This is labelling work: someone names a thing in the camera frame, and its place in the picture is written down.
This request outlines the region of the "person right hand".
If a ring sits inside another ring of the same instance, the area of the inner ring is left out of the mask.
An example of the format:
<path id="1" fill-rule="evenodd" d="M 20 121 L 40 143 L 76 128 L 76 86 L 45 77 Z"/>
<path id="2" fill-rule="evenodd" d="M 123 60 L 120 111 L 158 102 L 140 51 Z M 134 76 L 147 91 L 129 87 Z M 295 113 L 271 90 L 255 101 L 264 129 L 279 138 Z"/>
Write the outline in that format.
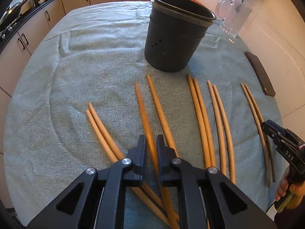
<path id="1" fill-rule="evenodd" d="M 275 192 L 275 200 L 278 201 L 281 197 L 286 195 L 286 191 L 289 189 L 292 194 L 295 196 L 292 198 L 292 200 L 286 205 L 286 209 L 292 210 L 297 208 L 300 204 L 301 201 L 304 197 L 305 193 L 305 187 L 304 187 L 304 182 L 302 183 L 294 183 L 294 184 L 289 184 L 287 177 L 290 174 L 290 168 L 287 167 L 285 170 L 285 173 L 283 174 L 278 187 Z"/>

